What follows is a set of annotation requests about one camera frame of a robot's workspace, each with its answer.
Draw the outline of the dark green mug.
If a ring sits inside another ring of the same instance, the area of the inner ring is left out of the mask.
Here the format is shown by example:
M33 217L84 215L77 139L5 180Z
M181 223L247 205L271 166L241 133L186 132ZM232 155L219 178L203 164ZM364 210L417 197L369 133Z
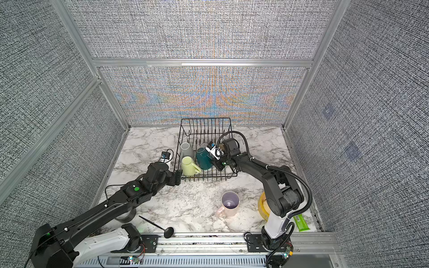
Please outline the dark green mug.
M196 151L196 158L202 170L209 170L212 168L209 152L205 148L201 147Z

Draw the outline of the light green mug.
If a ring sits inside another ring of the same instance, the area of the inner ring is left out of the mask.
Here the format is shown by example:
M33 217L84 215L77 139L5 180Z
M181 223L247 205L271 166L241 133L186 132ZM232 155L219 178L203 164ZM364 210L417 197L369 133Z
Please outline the light green mug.
M194 176L202 173L202 169L195 164L190 156L185 156L181 161L182 174L185 176Z

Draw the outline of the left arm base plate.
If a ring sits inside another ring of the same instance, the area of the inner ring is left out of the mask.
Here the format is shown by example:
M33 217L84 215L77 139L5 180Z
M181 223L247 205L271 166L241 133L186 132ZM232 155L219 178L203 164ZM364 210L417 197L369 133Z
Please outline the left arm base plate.
M159 236L156 234L142 235L132 223L121 226L126 231L126 237L130 240L123 249L111 251L111 253L155 253Z

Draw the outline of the white ceramic mug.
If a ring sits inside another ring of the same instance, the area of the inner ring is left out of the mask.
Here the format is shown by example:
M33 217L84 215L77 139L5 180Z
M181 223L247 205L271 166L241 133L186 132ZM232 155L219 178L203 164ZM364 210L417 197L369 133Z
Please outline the white ceramic mug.
M185 157L190 157L192 160L195 158L195 152L192 145L188 142L183 142L180 146L181 160Z

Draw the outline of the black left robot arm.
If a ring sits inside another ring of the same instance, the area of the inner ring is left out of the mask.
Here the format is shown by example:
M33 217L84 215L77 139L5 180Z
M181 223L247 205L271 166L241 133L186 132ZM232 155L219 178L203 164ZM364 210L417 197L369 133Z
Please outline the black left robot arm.
M55 227L45 224L34 235L28 262L36 268L73 268L111 251L136 251L141 235L130 222L110 233L92 233L111 220L151 200L162 188L181 183L182 171L171 172L166 163L151 163L145 174L87 212Z

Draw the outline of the pink purple mug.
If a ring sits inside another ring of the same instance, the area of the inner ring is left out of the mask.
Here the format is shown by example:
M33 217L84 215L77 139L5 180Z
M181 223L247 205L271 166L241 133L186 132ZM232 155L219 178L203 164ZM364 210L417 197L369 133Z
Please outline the pink purple mug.
M231 217L237 214L240 198L237 193L228 191L223 193L221 207L216 211L216 217Z

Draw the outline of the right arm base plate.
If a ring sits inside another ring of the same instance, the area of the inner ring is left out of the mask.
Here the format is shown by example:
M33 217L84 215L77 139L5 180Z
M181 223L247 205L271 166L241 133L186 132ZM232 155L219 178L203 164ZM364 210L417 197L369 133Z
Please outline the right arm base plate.
M286 241L287 234L271 239L268 235L261 233L250 233L246 232L243 238L246 242L248 252L272 252L277 250L278 252L293 251L293 245L290 239Z

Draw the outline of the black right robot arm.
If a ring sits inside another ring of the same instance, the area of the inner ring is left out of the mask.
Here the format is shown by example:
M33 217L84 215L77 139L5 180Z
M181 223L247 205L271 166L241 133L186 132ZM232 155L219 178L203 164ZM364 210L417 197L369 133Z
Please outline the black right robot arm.
M313 203L309 185L289 167L269 165L252 156L246 137L239 131L222 134L217 142L210 141L205 150L217 170L229 166L262 183L270 209L261 230L264 247L274 251L289 242L293 232L291 219L306 212Z

